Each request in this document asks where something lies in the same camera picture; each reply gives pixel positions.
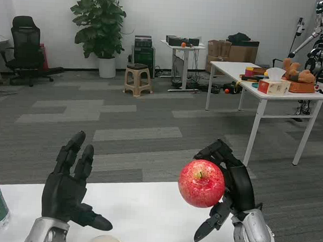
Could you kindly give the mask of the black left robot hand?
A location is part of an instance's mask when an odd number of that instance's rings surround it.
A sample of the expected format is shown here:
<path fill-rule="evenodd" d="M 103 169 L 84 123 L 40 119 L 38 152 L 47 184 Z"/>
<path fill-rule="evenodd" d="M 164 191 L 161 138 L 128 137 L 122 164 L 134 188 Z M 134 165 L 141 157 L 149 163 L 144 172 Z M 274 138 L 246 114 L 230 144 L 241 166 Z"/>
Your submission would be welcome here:
<path fill-rule="evenodd" d="M 111 222 L 83 203 L 94 160 L 92 145 L 87 145 L 81 158 L 76 160 L 85 138 L 85 132 L 80 131 L 60 149 L 56 166 L 46 179 L 42 192 L 41 215 L 65 223 L 73 221 L 81 226 L 111 231 Z"/>

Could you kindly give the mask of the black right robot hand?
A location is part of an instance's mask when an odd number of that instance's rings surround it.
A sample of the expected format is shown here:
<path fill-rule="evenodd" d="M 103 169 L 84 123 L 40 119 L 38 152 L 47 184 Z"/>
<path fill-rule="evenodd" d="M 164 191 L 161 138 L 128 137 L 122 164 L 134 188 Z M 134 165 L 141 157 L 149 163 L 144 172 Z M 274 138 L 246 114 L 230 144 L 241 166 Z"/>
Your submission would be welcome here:
<path fill-rule="evenodd" d="M 213 230 L 219 230 L 229 214 L 239 215 L 242 219 L 244 212 L 255 209 L 254 191 L 249 173 L 241 160 L 233 155 L 232 149 L 221 139 L 200 150 L 194 159 L 207 160 L 216 164 L 225 164 L 220 168 L 225 181 L 225 199 L 217 204 L 211 204 L 209 218 L 200 225 L 194 235 L 194 241 L 201 241 Z"/>

